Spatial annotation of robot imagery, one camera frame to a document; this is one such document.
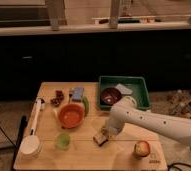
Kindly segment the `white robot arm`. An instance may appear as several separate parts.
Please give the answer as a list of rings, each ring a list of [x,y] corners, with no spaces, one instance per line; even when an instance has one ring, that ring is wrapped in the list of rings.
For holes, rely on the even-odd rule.
[[[125,96],[111,106],[104,129],[110,134],[117,135],[126,123],[140,126],[191,147],[191,119],[138,110],[137,102],[131,96]]]

